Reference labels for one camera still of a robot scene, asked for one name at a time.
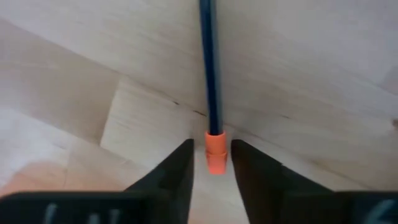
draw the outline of light wood grain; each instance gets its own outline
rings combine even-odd
[[[206,113],[198,1],[92,5],[3,0],[0,16]],[[398,188],[397,10],[390,0],[218,0],[226,123],[368,188]],[[123,132],[110,135],[131,145]],[[160,142],[172,148],[176,136]]]
[[[119,74],[0,20],[0,105],[99,142]]]

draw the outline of orange eraser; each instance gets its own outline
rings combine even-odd
[[[226,169],[226,135],[205,133],[207,166],[211,174],[224,174]]]

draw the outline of pencil eraser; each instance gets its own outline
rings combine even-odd
[[[209,172],[214,175],[224,174],[227,159],[225,132],[216,136],[205,133],[205,145]]]

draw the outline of black plastic jaw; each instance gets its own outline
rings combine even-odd
[[[242,140],[231,156],[251,224],[398,223],[396,192],[333,192]]]

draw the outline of plywood board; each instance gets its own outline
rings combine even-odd
[[[99,142],[119,74],[0,20],[0,105]]]
[[[2,0],[0,16],[206,113],[198,1],[92,5]],[[396,189],[397,10],[390,0],[218,0],[226,124],[367,188]],[[170,147],[192,128],[178,125]]]

